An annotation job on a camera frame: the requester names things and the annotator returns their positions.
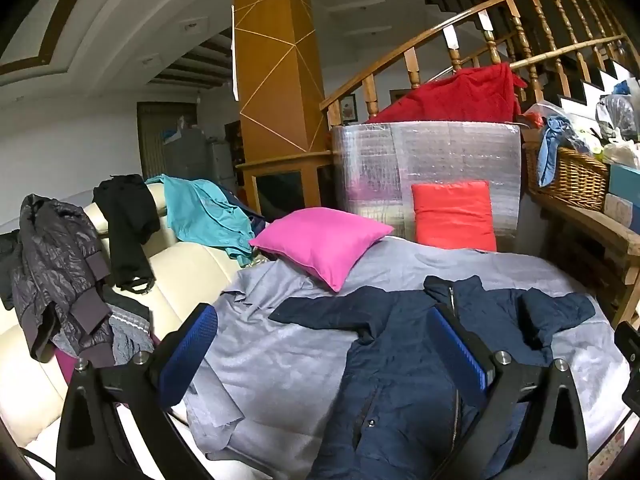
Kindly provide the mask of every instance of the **screw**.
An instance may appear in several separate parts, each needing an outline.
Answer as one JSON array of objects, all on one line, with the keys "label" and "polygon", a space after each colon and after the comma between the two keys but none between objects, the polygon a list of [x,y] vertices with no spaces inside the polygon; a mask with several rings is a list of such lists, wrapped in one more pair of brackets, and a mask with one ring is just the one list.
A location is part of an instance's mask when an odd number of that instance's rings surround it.
[{"label": "screw", "polygon": [[79,372],[84,372],[89,367],[89,361],[87,361],[84,357],[81,357],[76,361],[76,366],[74,367]]},{"label": "screw", "polygon": [[135,354],[131,360],[133,361],[133,364],[135,364],[135,365],[143,365],[147,361],[149,361],[150,357],[151,357],[151,354],[149,352],[147,352],[145,350],[142,350],[142,351],[138,352],[137,354]]},{"label": "screw", "polygon": [[501,365],[508,365],[511,363],[511,355],[504,350],[500,350],[494,354],[495,360],[498,361]]},{"label": "screw", "polygon": [[564,359],[556,359],[556,360],[554,360],[554,365],[561,372],[565,372],[565,371],[567,371],[569,369],[569,363],[567,361],[565,361]]}]

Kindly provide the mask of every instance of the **teal garment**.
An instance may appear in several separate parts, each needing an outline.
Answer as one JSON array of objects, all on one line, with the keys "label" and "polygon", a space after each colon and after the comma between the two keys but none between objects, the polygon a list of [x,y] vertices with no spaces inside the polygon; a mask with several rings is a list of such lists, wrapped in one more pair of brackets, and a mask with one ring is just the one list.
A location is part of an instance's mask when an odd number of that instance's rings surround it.
[{"label": "teal garment", "polygon": [[209,180],[183,180],[165,174],[146,181],[155,182],[164,184],[166,222],[178,240],[224,249],[241,267],[251,263],[251,222],[238,206],[228,202],[218,186]]}]

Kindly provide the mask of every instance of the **sofa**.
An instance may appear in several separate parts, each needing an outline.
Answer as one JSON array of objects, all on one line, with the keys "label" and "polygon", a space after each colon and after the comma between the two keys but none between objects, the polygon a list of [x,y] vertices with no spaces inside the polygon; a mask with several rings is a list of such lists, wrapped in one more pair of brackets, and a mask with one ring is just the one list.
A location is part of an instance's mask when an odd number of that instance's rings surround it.
[{"label": "sofa", "polygon": [[[197,304],[213,303],[223,288],[233,279],[239,266],[222,250],[178,241],[167,227],[166,202],[162,184],[149,189],[156,202],[161,229],[152,235],[143,249],[149,259],[156,282],[147,294],[131,294],[152,313],[154,334],[162,339],[176,330]],[[84,208],[95,225],[109,254],[109,226],[95,203]],[[0,418],[15,443],[55,465],[58,427],[66,395],[66,383],[51,351],[44,363],[32,359],[15,311],[0,306]],[[216,480],[257,480],[269,477],[236,461],[206,460],[195,447],[186,425],[184,405],[174,408],[182,422],[175,425],[187,444]],[[118,407],[118,414],[132,449],[150,478],[163,476],[153,462],[128,408]],[[54,478],[53,472],[35,461],[32,467],[43,478]]]}]

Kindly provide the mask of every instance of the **wooden table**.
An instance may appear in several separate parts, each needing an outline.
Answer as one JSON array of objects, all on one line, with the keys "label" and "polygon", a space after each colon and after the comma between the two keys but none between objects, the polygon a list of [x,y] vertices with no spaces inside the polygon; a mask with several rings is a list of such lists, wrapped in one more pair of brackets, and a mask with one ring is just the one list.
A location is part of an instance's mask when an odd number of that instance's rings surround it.
[{"label": "wooden table", "polygon": [[[531,197],[551,220],[543,256],[592,291],[613,328],[637,320],[640,235],[603,213],[543,195]],[[604,258],[605,252],[615,262]]]}]

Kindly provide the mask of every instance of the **navy blue jacket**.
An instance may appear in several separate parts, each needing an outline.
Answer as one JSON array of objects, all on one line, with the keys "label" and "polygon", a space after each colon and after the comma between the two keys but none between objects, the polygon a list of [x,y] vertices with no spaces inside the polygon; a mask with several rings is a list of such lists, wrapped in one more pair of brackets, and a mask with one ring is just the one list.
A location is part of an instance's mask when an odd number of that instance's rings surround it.
[{"label": "navy blue jacket", "polygon": [[[539,290],[491,290],[473,276],[459,282],[427,277],[424,290],[385,292],[363,286],[337,298],[289,298],[270,316],[308,328],[353,330],[337,399],[312,479],[424,480],[449,454],[456,433],[476,415],[463,406],[426,328],[427,310],[451,306],[462,325],[491,351],[507,350],[521,364],[548,366],[555,332],[595,313],[581,294],[551,298]],[[501,470],[524,416],[514,414],[486,476]]]}]

